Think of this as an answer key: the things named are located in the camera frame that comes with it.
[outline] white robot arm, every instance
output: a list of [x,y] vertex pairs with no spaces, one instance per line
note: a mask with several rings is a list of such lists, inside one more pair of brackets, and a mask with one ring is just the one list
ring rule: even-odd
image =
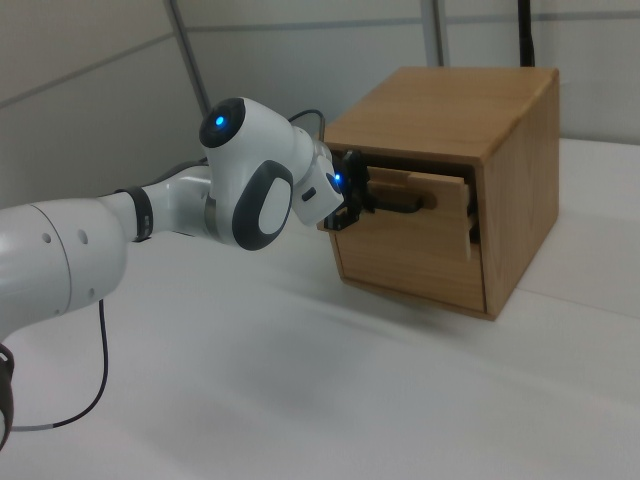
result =
[[152,232],[258,250],[279,235],[291,209],[314,225],[343,202],[329,149],[252,100],[216,105],[200,141],[208,165],[176,168],[152,185],[0,210],[0,342],[104,298],[122,279],[126,244]]

